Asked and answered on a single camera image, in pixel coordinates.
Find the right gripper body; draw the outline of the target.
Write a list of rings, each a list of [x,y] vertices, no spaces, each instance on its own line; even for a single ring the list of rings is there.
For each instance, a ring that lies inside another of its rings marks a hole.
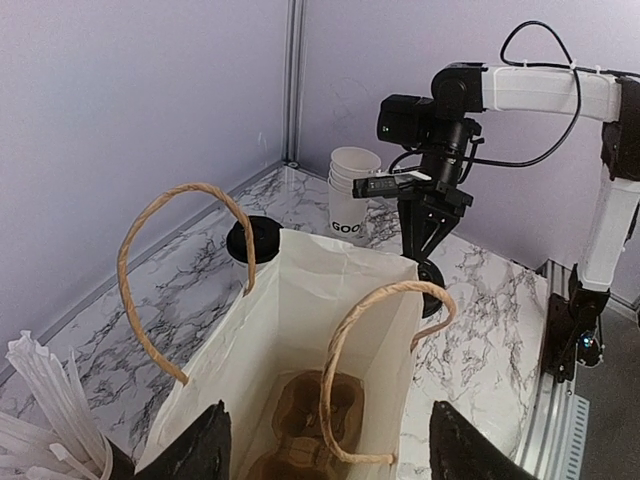
[[[418,210],[427,218],[462,218],[473,204],[473,196],[440,180],[420,182]]]

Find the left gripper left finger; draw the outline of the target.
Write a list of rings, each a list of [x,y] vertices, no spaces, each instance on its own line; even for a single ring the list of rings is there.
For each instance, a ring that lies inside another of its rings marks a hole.
[[[209,406],[155,460],[134,475],[139,480],[230,478],[231,417],[222,400]]]

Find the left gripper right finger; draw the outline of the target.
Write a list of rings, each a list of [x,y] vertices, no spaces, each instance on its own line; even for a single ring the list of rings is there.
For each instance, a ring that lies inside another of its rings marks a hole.
[[[447,401],[435,401],[429,422],[433,480],[535,480]]]

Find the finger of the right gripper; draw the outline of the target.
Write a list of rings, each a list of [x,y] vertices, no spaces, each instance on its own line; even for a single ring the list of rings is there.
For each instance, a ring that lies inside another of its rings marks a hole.
[[[459,222],[459,215],[446,211],[429,209],[426,213],[420,213],[414,233],[414,259],[426,261]]]
[[[402,255],[412,260],[423,260],[424,215],[419,200],[397,201],[402,237]]]

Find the brown cardboard cup carrier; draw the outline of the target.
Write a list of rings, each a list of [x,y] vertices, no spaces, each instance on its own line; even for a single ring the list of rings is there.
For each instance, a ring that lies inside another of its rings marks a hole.
[[[321,372],[307,370],[283,388],[272,417],[276,446],[259,457],[248,479],[345,479],[350,465],[329,450],[319,415]],[[338,373],[331,391],[331,427],[339,446],[353,451],[363,422],[365,394],[362,382]]]

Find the cream paper bag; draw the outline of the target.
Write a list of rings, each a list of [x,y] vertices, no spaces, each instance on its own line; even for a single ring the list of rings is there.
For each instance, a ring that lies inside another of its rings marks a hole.
[[[218,198],[242,225],[252,276],[214,333],[184,366],[170,362],[145,332],[128,279],[136,234],[172,198],[203,192]],[[456,305],[449,293],[421,281],[415,262],[396,254],[295,230],[282,230],[279,251],[256,262],[249,217],[221,189],[189,183],[157,197],[131,225],[118,254],[119,290],[131,327],[151,359],[175,381],[150,429],[136,473],[155,460],[209,406],[224,402],[231,417],[229,479],[248,479],[254,462],[276,446],[271,428],[284,386],[307,370],[321,372],[319,415],[324,441],[350,465],[345,479],[392,479],[419,341],[424,293]],[[343,450],[331,427],[331,391],[338,373],[359,379],[365,394],[356,448]]]

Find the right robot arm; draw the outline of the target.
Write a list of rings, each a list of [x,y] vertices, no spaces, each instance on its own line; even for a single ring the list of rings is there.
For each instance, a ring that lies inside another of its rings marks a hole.
[[[551,147],[568,115],[485,112],[474,115],[485,139],[481,159],[519,162]],[[463,184],[474,197],[459,236],[529,267],[551,258],[570,266],[588,238],[601,173],[601,124],[581,118],[565,143],[528,168],[474,166]]]

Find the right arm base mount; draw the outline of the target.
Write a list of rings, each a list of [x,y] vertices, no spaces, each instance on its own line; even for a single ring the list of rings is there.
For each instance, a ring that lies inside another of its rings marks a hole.
[[[572,381],[577,365],[593,368],[604,358],[601,314],[609,291],[579,290],[570,301],[549,298],[542,370],[557,383]]]

